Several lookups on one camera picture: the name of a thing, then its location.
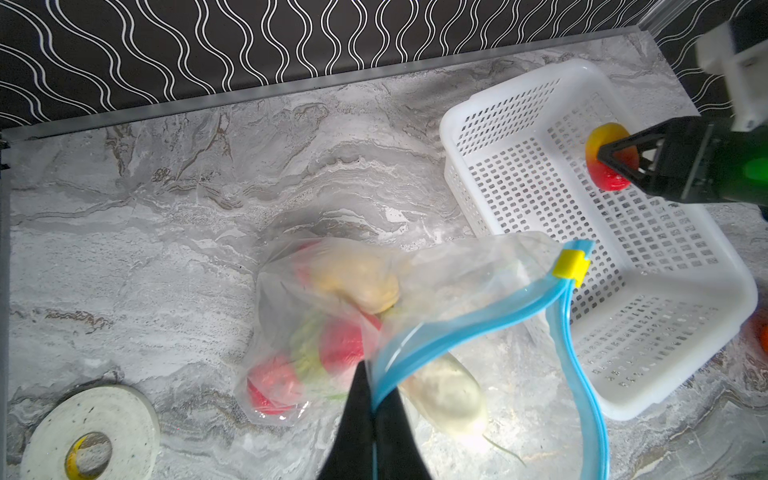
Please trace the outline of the orange yellow mango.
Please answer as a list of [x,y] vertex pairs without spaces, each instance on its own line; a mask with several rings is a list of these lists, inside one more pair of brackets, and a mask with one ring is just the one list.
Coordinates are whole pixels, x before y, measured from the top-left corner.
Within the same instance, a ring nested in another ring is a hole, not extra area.
[[636,170],[639,167],[639,153],[636,147],[600,154],[600,149],[607,144],[629,136],[629,132],[619,123],[611,122],[594,129],[586,141],[586,167],[593,183],[602,191],[616,192],[630,186],[630,181],[611,167],[622,164]]

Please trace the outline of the green cabbage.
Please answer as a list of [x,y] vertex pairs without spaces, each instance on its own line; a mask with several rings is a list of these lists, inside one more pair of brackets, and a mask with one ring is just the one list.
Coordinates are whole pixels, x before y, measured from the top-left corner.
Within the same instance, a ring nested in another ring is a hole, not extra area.
[[290,360],[303,384],[303,398],[307,400],[338,400],[346,395],[349,388],[347,372],[333,377],[323,369],[319,360],[321,330],[335,319],[340,318],[321,315],[306,317],[290,337]]

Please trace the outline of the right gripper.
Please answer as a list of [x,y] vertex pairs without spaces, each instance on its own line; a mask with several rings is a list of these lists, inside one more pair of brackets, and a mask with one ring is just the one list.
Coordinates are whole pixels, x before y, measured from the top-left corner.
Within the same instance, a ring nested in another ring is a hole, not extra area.
[[651,196],[683,203],[767,205],[767,126],[733,131],[723,120],[684,116],[604,145],[600,154],[636,147],[639,167],[611,167]]

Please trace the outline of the white daikon radish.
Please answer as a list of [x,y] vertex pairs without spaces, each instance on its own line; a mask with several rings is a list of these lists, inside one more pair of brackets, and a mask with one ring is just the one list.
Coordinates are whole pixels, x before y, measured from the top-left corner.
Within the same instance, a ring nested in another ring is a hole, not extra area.
[[400,391],[435,429],[453,437],[480,437],[488,420],[486,395],[469,370],[446,353],[408,377]]

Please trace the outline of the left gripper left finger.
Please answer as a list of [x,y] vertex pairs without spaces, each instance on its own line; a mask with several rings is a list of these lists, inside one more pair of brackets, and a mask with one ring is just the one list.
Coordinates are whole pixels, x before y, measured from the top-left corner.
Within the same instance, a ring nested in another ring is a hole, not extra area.
[[318,475],[320,480],[374,478],[374,422],[367,369],[355,370],[336,439]]

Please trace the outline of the clear zip top bag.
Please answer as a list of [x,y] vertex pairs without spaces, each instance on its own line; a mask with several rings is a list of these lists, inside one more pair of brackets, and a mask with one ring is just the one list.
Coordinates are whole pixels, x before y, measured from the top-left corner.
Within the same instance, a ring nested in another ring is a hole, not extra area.
[[[333,243],[367,245],[392,254],[400,284],[397,303],[382,313],[368,314],[315,289],[308,261],[318,247]],[[276,425],[294,424],[312,403],[322,400],[303,398],[292,410],[267,416],[247,398],[248,371],[274,355],[290,359],[290,337],[312,315],[354,319],[367,314],[381,320],[379,332],[370,329],[364,334],[361,360],[366,364],[373,417],[395,389],[406,412],[412,404],[399,386],[431,361],[453,355],[454,348],[479,337],[539,317],[547,324],[579,415],[581,475],[605,479],[610,471],[609,436],[570,329],[572,295],[587,275],[594,246],[587,239],[559,243],[541,232],[465,238],[411,252],[334,237],[278,241],[255,277],[257,329],[234,387],[235,398],[251,422]],[[347,371],[349,388],[341,398],[345,403],[356,367]]]

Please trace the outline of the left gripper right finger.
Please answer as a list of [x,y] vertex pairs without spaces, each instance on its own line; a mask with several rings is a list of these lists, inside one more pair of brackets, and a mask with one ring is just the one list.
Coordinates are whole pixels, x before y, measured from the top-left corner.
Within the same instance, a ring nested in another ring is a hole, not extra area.
[[373,426],[374,479],[432,479],[414,441],[397,389],[377,408]]

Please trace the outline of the red tomato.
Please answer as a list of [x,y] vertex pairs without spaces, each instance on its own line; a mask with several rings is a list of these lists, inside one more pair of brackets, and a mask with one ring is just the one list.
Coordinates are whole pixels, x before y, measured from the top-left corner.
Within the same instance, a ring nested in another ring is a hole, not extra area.
[[381,330],[382,322],[376,316],[364,314],[361,318],[335,319],[321,330],[319,360],[323,369],[333,377],[354,369],[364,358],[364,334],[370,329]]

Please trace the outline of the red apple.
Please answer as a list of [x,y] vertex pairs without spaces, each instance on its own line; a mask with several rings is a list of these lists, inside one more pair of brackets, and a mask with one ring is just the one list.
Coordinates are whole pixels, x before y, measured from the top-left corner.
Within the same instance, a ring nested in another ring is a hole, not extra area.
[[291,360],[274,355],[252,367],[246,375],[250,405],[267,416],[292,410],[303,399],[304,387]]

